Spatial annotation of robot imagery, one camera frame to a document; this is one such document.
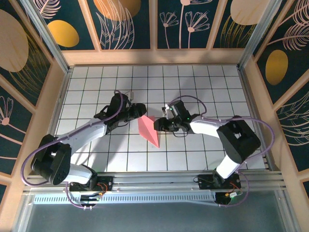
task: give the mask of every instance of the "line-drawn flower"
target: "line-drawn flower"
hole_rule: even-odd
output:
[[[184,9],[184,6],[205,4],[205,3],[209,3],[209,2],[212,2],[212,0],[180,0],[180,3],[182,4],[182,11],[181,11],[181,14],[180,14],[179,48],[182,47],[182,24],[183,24],[183,9]]]
[[[185,22],[188,27],[189,32],[189,39],[188,39],[188,48],[190,48],[190,37],[192,32],[208,30],[210,28],[210,24],[207,23],[208,11],[205,13],[196,12],[195,15],[192,17],[192,11],[185,14]]]
[[[166,33],[166,28],[178,25],[179,21],[176,20],[177,16],[175,15],[175,12],[173,12],[173,13],[168,12],[166,14],[164,12],[162,12],[162,13],[160,13],[160,19],[161,19],[161,22],[164,26],[166,44],[167,44],[168,49],[169,49],[169,42],[168,42],[168,36],[167,36],[167,33]]]
[[[6,102],[3,96],[0,96],[0,124],[6,126],[10,122],[14,101],[7,98]]]
[[[12,111],[13,111],[13,104],[14,104],[13,99],[7,98],[5,100],[3,96],[0,96],[0,126],[10,126],[13,129],[26,134],[26,132],[24,132],[24,131],[22,131],[22,130],[20,130],[20,129],[18,129],[15,126],[10,124],[10,117],[11,117]],[[17,141],[15,139],[12,139],[8,136],[5,136],[4,134],[0,134],[0,137],[7,139],[11,142],[14,142],[16,144],[22,145],[22,142]]]
[[[204,3],[209,3],[212,0],[180,0],[181,4],[184,6],[188,5],[197,5],[197,4],[204,4]]]

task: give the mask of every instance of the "grid tile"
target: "grid tile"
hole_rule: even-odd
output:
[[[80,105],[64,105],[61,114],[61,119],[77,118],[76,116],[78,115],[79,108]]]
[[[90,153],[88,167],[96,172],[106,172],[108,153]]]
[[[148,171],[166,171],[167,160],[166,152],[150,152],[148,153]]]
[[[179,84],[180,84],[180,89],[183,89],[183,88],[196,89],[193,76],[179,77]]]
[[[206,151],[223,151],[223,145],[219,138],[203,134]]]
[[[147,77],[148,67],[147,66],[134,66],[133,77]]]
[[[94,104],[98,102],[99,91],[84,91],[82,104]]]
[[[83,90],[85,86],[85,78],[71,79],[68,90]]]
[[[194,79],[197,89],[211,88],[211,81],[208,76],[195,76]]]
[[[232,102],[246,101],[245,94],[243,93],[242,89],[229,89],[228,92]]]
[[[179,65],[178,74],[179,76],[194,76],[192,65]]]
[[[129,152],[147,151],[147,140],[139,134],[130,135],[129,138]]]
[[[249,108],[246,102],[232,102],[235,115],[250,116]]]
[[[160,103],[164,102],[163,90],[149,90],[148,91],[148,103]]]
[[[168,170],[169,171],[187,170],[187,159],[184,151],[168,152]]]
[[[201,134],[189,134],[185,138],[185,149],[187,151],[203,151],[204,141]]]
[[[115,90],[116,78],[102,78],[100,84],[100,90]]]
[[[103,67],[89,67],[87,78],[101,78]]]
[[[132,77],[133,67],[132,66],[119,66],[117,77]]]
[[[87,72],[88,67],[74,67],[71,78],[86,78]]]
[[[171,102],[176,97],[180,96],[180,90],[179,89],[165,89],[164,90],[164,99],[166,103]]]
[[[132,78],[118,78],[116,83],[117,90],[131,89],[132,87]]]
[[[80,104],[83,96],[83,91],[68,91],[65,104]]]
[[[207,170],[205,151],[187,151],[188,170]]]
[[[87,78],[84,90],[99,90],[101,78]]]
[[[227,89],[213,89],[212,93],[215,102],[230,102]]]
[[[193,65],[194,76],[209,76],[207,65]]]
[[[197,89],[197,97],[202,102],[213,102],[212,89]]]
[[[162,107],[164,107],[163,103],[148,103],[148,116],[163,117]]]
[[[148,78],[147,77],[136,77],[132,79],[132,90],[135,89],[147,89]]]
[[[173,134],[166,135],[167,151],[185,151],[184,138],[177,138]]]
[[[181,89],[180,90],[180,95],[183,96],[183,95],[189,95],[189,96],[192,96],[192,97],[197,97],[197,91],[195,89]],[[189,97],[184,97],[184,98],[181,98],[181,100],[183,102],[197,102],[196,99],[194,98],[189,98]]]
[[[232,104],[230,102],[215,102],[218,117],[234,116]]]
[[[104,67],[102,77],[117,77],[118,67]]]
[[[148,142],[147,143],[147,150],[148,152],[159,152],[159,151],[164,151],[166,152],[166,135],[165,134],[159,134],[158,135],[159,139],[159,148],[153,145],[152,143]]]
[[[179,89],[179,77],[164,77],[164,89]]]
[[[224,76],[211,76],[212,88],[227,88]]]
[[[228,88],[242,88],[239,76],[227,76],[225,79]]]
[[[148,77],[161,77],[163,76],[162,66],[148,66]]]
[[[238,76],[237,67],[235,65],[222,66],[225,76]]]
[[[127,152],[108,154],[108,172],[125,172],[127,167]]]
[[[163,89],[163,77],[148,78],[148,89]]]
[[[178,76],[178,67],[176,65],[163,66],[163,76]]]
[[[224,159],[224,151],[206,151],[208,170],[214,170]]]
[[[132,102],[146,104],[147,115],[156,118],[162,117],[164,103],[180,94],[199,97],[206,104],[207,117],[250,116],[235,66],[76,67],[56,134],[87,123],[110,104],[115,89],[123,93],[133,90]],[[182,100],[191,114],[204,112],[203,105],[196,100]],[[175,135],[185,136],[181,130]],[[225,155],[221,141],[208,135],[177,138],[172,133],[158,132],[158,138],[159,148],[139,135],[138,121],[133,120],[79,149],[72,161],[97,172],[212,170]],[[264,160],[255,157],[241,168],[264,169]]]
[[[147,170],[147,153],[146,152],[129,152],[127,158],[127,170],[130,172]]]
[[[221,65],[208,65],[209,76],[224,76]]]

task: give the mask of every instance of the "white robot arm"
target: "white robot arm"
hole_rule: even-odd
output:
[[[175,132],[182,129],[186,133],[205,134],[221,140],[226,156],[213,172],[213,181],[217,186],[223,184],[261,146],[258,137],[239,116],[235,116],[237,120],[228,122],[205,120],[201,115],[190,115],[181,100],[166,105],[162,110],[166,116],[167,110],[170,110],[173,118],[158,119],[154,122],[155,130]]]
[[[89,190],[95,188],[98,174],[87,166],[71,164],[70,157],[87,143],[110,133],[118,127],[119,122],[128,122],[146,113],[144,104],[131,104],[126,95],[122,96],[125,104],[117,117],[105,121],[119,109],[120,94],[115,94],[110,105],[79,128],[58,137],[50,134],[43,137],[40,147],[56,139],[60,139],[61,142],[39,151],[31,163],[32,170],[54,185],[65,181],[78,183]],[[257,136],[243,120],[228,123],[205,121],[201,115],[190,115],[182,101],[175,101],[163,109],[165,112],[167,109],[171,110],[174,117],[158,119],[154,122],[155,130],[175,132],[182,129],[186,133],[206,134],[221,140],[227,155],[213,172],[213,182],[217,186],[224,183],[261,145]]]
[[[55,140],[61,142],[36,153],[31,163],[32,170],[53,185],[58,185],[63,181],[76,182],[87,189],[93,189],[97,184],[97,173],[85,165],[71,164],[71,155],[87,143],[116,129],[120,122],[129,122],[147,112],[144,104],[131,103],[125,94],[122,94],[123,105],[120,109],[120,94],[115,94],[110,105],[104,107],[100,113],[94,115],[93,119],[79,128],[58,137],[50,134],[44,136],[39,147]]]

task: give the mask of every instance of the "wooden frame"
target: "wooden frame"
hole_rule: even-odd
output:
[[[6,186],[6,189],[5,189],[3,198],[2,198],[2,200],[1,200],[1,202],[0,202],[0,213],[1,213],[1,210],[2,210],[2,208],[3,208],[4,202],[5,202],[6,198],[8,197],[8,192],[9,192],[9,188],[10,188],[10,183],[0,180],[0,185],[5,185],[5,186]]]
[[[272,104],[264,80],[253,57],[248,62],[245,72],[260,118],[268,123],[275,132],[276,140],[271,152],[276,166],[282,172],[300,227],[305,231],[305,229],[308,229],[309,203],[304,203],[308,202],[308,197],[307,194],[304,194],[301,179],[309,178],[309,171],[298,172],[296,168],[277,117],[276,107]],[[295,93],[293,88],[290,88],[288,92],[290,97]],[[265,130],[265,140],[268,143],[270,142],[270,134],[267,130]]]

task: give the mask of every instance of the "purple cable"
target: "purple cable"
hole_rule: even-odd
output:
[[[250,190],[250,187],[249,187],[249,180],[248,178],[242,173],[242,172],[238,172],[239,174],[242,174],[243,177],[246,179],[246,182],[247,182],[247,186],[248,186],[248,189],[247,189],[247,192],[246,192],[246,195],[245,197],[238,203],[236,204],[228,204],[228,205],[220,205],[220,206],[223,206],[223,207],[234,207],[234,206],[238,206],[240,204],[242,204],[247,198],[248,198],[248,195],[249,195],[249,190]]]
[[[261,123],[261,124],[265,125],[270,130],[270,133],[271,133],[271,143],[270,143],[270,145],[264,151],[261,151],[258,154],[250,156],[246,160],[249,160],[249,159],[252,159],[255,156],[259,156],[259,155],[263,155],[263,154],[267,153],[272,148],[272,146],[275,143],[275,132],[271,128],[271,126],[268,125],[266,122],[264,122],[262,120],[259,120],[259,119],[256,119],[256,118],[251,118],[251,117],[234,117],[234,118],[223,119],[223,120],[211,119],[211,118],[203,118],[203,120],[204,121],[208,121],[208,122],[230,122],[230,121],[250,120],[250,121],[258,122],[258,123]]]
[[[80,208],[80,209],[87,209],[87,207],[82,207],[81,205],[75,204],[75,203],[71,200],[71,198],[70,198],[70,196],[69,196],[69,191],[68,191],[68,184],[69,184],[69,183],[66,182],[65,192],[66,192],[66,194],[67,194],[67,198],[68,198],[69,202],[70,202],[73,206],[75,206],[75,207],[77,207],[77,208]]]
[[[24,161],[23,164],[21,165],[21,169],[20,169],[21,179],[22,179],[22,181],[24,182],[25,185],[32,186],[32,187],[36,187],[36,186],[40,186],[40,185],[46,184],[46,183],[48,182],[48,181],[43,181],[43,182],[38,183],[38,184],[33,184],[33,183],[28,182],[28,181],[26,180],[26,178],[25,178],[24,171],[25,171],[26,163],[27,163],[27,162],[29,161],[29,159],[31,159],[36,153],[38,153],[39,151],[42,151],[43,149],[45,149],[45,148],[47,148],[47,147],[49,147],[49,146],[52,146],[52,145],[57,144],[57,143],[59,143],[59,142],[61,142],[61,141],[63,141],[63,140],[66,140],[66,139],[70,138],[71,136],[74,136],[74,135],[80,133],[81,131],[83,131],[83,130],[89,128],[89,127],[92,127],[93,125],[101,124],[101,123],[103,123],[103,122],[105,122],[105,121],[108,121],[108,120],[112,119],[113,117],[115,117],[115,116],[117,116],[117,115],[119,114],[119,112],[120,112],[121,109],[122,109],[122,106],[123,106],[123,103],[124,103],[124,99],[123,99],[123,96],[122,96],[122,94],[121,94],[121,92],[120,92],[119,90],[115,90],[115,91],[114,91],[114,94],[115,94],[116,92],[118,92],[118,93],[120,94],[121,103],[120,103],[119,109],[117,110],[117,112],[116,112],[115,114],[113,114],[112,116],[110,116],[110,117],[108,117],[108,118],[106,118],[106,119],[104,119],[104,120],[101,120],[101,121],[99,121],[99,122],[95,122],[95,123],[93,123],[93,124],[91,124],[91,125],[90,125],[90,124],[87,124],[86,126],[84,126],[84,127],[80,128],[79,130],[73,132],[72,134],[68,134],[68,135],[67,135],[66,137],[64,137],[64,138],[57,139],[57,140],[55,140],[55,141],[52,141],[52,142],[50,142],[50,143],[47,143],[47,144],[45,144],[45,145],[39,147],[38,149],[34,150],[30,155],[27,156],[27,158],[25,159],[25,161]]]
[[[230,118],[230,119],[223,119],[223,120],[220,120],[220,119],[210,119],[210,118],[204,118],[203,115],[207,113],[207,108],[206,108],[206,105],[200,100],[198,99],[197,97],[194,97],[194,96],[190,96],[190,95],[183,95],[183,96],[179,96],[177,98],[175,98],[174,100],[172,100],[169,105],[171,103],[173,103],[174,101],[176,101],[177,99],[180,99],[180,98],[183,98],[183,97],[188,97],[188,98],[193,98],[193,99],[196,99],[198,102],[200,102],[203,107],[205,108],[205,112],[201,113],[201,117],[204,121],[208,121],[208,122],[230,122],[230,121],[240,121],[240,120],[250,120],[250,121],[255,121],[255,122],[258,122],[258,123],[261,123],[263,125],[265,125],[269,130],[270,130],[270,133],[271,133],[271,143],[270,145],[262,152],[258,153],[258,154],[255,154],[253,156],[250,156],[249,158],[247,158],[246,160],[249,160],[249,159],[252,159],[253,157],[255,156],[259,156],[259,155],[263,155],[265,153],[267,153],[271,148],[272,146],[274,145],[275,143],[275,132],[274,130],[271,128],[270,125],[268,125],[266,122],[262,121],[262,120],[259,120],[259,119],[256,119],[256,118],[251,118],[251,117],[241,117],[241,118]]]

